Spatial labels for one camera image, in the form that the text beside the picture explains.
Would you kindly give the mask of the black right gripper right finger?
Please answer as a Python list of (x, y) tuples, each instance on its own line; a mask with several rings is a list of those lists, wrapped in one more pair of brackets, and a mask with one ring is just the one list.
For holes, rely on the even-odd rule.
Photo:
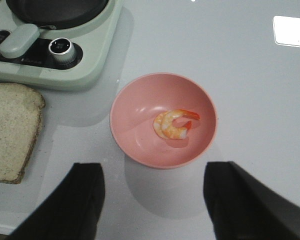
[(300, 207), (235, 162), (208, 162), (203, 198), (218, 240), (300, 240)]

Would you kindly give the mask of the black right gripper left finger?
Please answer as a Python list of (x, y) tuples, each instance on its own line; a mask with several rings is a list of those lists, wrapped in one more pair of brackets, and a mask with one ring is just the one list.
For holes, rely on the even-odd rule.
[(74, 163), (55, 190), (9, 240), (93, 240), (105, 201), (100, 163)]

